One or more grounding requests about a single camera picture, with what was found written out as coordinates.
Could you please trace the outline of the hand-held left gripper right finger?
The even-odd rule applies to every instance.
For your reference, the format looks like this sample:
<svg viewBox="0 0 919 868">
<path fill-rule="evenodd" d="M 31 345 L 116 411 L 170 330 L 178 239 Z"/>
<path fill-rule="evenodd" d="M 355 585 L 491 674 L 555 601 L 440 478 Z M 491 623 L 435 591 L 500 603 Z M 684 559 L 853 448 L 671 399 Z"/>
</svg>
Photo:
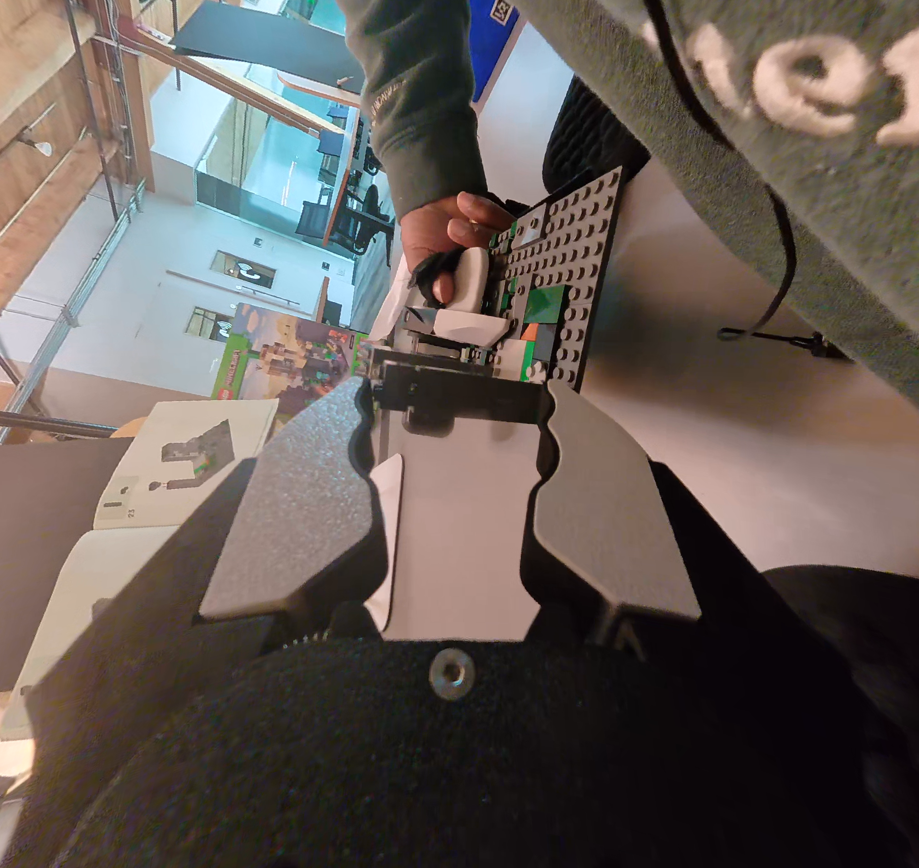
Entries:
<svg viewBox="0 0 919 868">
<path fill-rule="evenodd" d="M 558 380 L 542 388 L 538 481 L 527 500 L 522 585 L 538 615 L 614 622 L 701 615 L 645 450 Z"/>
</svg>

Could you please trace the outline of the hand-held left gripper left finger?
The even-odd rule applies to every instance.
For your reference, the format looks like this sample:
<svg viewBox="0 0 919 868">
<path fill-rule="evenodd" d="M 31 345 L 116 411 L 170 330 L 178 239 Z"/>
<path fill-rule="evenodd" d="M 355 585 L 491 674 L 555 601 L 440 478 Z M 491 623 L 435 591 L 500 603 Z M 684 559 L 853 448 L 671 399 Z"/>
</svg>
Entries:
<svg viewBox="0 0 919 868">
<path fill-rule="evenodd" d="M 201 600 L 205 621 L 331 621 L 382 585 L 389 560 L 370 479 L 373 415 L 370 382 L 351 377 L 270 439 Z"/>
</svg>

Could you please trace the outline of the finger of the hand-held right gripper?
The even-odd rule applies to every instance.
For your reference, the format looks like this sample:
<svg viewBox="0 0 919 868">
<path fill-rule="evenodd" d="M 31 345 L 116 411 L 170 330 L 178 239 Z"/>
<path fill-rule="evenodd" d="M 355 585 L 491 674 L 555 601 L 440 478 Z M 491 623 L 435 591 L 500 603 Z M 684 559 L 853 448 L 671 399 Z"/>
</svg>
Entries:
<svg viewBox="0 0 919 868">
<path fill-rule="evenodd" d="M 441 309 L 435 311 L 431 335 L 461 345 L 494 346 L 510 329 L 509 318 Z"/>
</svg>

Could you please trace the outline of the dark grey studded baseplate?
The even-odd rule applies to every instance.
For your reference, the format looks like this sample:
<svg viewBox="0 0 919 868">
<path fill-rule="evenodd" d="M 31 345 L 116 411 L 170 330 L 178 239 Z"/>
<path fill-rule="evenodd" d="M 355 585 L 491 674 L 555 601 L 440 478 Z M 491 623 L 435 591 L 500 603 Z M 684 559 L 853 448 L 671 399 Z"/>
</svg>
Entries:
<svg viewBox="0 0 919 868">
<path fill-rule="evenodd" d="M 494 377 L 580 390 L 627 175 L 588 174 L 492 238 L 482 311 L 509 321 L 482 350 Z"/>
</svg>

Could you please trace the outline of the person's right forearm green sleeve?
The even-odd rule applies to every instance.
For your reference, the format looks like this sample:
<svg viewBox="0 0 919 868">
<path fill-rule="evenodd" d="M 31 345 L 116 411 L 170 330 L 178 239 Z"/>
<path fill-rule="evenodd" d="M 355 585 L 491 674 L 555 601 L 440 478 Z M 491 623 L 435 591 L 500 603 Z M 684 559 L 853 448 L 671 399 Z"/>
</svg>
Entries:
<svg viewBox="0 0 919 868">
<path fill-rule="evenodd" d="M 472 108 L 469 0 L 335 0 L 398 220 L 487 191 Z"/>
</svg>

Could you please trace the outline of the white desk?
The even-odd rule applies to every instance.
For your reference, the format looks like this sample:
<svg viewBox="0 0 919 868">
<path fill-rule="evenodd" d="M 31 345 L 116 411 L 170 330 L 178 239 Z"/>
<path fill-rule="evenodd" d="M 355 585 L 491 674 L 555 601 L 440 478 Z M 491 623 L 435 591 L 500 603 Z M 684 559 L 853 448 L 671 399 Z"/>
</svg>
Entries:
<svg viewBox="0 0 919 868">
<path fill-rule="evenodd" d="M 857 364 L 774 341 L 722 343 L 772 287 L 651 159 L 626 186 L 582 395 L 664 462 L 760 570 L 917 575 L 917 409 Z M 379 416 L 403 457 L 388 639 L 522 638 L 519 578 L 538 429 L 459 418 L 444 438 Z"/>
</svg>

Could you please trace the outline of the person's right hand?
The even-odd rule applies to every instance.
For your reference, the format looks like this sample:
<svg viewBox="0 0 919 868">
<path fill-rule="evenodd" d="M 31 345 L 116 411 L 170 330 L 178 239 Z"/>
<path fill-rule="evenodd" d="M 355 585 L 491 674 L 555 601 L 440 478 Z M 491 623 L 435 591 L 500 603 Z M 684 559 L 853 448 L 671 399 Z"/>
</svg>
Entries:
<svg viewBox="0 0 919 868">
<path fill-rule="evenodd" d="M 414 271 L 432 254 L 454 248 L 486 247 L 492 235 L 509 230 L 514 220 L 499 203 L 469 192 L 428 203 L 401 220 L 407 267 Z"/>
</svg>

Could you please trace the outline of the white instruction booklet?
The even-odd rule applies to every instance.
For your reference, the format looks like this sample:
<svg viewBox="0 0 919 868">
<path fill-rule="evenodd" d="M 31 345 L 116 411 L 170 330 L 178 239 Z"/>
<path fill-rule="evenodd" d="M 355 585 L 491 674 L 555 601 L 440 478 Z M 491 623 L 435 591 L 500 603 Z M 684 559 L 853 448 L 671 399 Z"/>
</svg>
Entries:
<svg viewBox="0 0 919 868">
<path fill-rule="evenodd" d="M 29 691 L 242 461 L 270 437 L 277 399 L 158 403 L 100 493 L 92 528 L 63 562 L 2 719 L 32 739 Z"/>
</svg>

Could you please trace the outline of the black office chair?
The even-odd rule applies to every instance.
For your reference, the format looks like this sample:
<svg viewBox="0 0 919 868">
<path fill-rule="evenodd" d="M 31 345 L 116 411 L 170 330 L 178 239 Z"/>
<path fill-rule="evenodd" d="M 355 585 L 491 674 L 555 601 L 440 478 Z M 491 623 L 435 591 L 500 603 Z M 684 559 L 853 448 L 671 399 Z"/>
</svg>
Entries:
<svg viewBox="0 0 919 868">
<path fill-rule="evenodd" d="M 381 211 L 380 203 L 380 191 L 375 184 L 367 187 L 362 198 L 347 195 L 337 212 L 328 241 L 354 256 L 361 256 L 367 252 L 375 236 L 383 235 L 389 259 L 392 255 L 395 224 L 393 219 Z M 323 239 L 330 213 L 330 203 L 303 202 L 295 235 Z"/>
</svg>

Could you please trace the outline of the colourful toy set box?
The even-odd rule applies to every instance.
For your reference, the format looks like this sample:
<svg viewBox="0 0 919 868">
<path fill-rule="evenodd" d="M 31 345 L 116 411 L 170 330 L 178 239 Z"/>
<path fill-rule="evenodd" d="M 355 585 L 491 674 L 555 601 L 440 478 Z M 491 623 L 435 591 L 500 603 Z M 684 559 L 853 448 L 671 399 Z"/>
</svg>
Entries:
<svg viewBox="0 0 919 868">
<path fill-rule="evenodd" d="M 348 379 L 366 334 L 239 304 L 213 385 L 214 400 L 276 400 L 277 427 Z"/>
</svg>

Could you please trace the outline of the black textured case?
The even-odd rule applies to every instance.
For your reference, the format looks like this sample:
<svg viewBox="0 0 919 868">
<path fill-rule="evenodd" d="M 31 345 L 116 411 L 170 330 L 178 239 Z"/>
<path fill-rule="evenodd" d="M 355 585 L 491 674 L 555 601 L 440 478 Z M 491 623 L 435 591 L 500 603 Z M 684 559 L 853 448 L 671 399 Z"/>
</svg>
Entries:
<svg viewBox="0 0 919 868">
<path fill-rule="evenodd" d="M 542 180 L 549 194 L 578 188 L 614 169 L 637 175 L 650 152 L 579 77 L 572 77 L 549 135 Z"/>
</svg>

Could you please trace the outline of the blue plastic bin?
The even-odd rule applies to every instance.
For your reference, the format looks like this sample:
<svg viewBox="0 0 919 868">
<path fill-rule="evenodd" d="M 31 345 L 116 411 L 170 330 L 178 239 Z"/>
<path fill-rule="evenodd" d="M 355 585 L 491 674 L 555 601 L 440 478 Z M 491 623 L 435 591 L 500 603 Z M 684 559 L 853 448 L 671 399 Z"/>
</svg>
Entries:
<svg viewBox="0 0 919 868">
<path fill-rule="evenodd" d="M 469 51 L 474 78 L 472 103 L 482 102 L 519 19 L 511 0 L 469 0 Z"/>
</svg>

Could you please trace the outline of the black hanging panel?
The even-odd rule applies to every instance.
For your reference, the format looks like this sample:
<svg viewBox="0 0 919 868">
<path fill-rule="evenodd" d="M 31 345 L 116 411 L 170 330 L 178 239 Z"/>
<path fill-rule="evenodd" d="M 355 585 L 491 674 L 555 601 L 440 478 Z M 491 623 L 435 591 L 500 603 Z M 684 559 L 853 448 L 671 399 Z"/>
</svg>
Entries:
<svg viewBox="0 0 919 868">
<path fill-rule="evenodd" d="M 360 95 L 364 73 L 343 35 L 277 14 L 204 0 L 173 39 L 180 56 L 261 65 Z"/>
</svg>

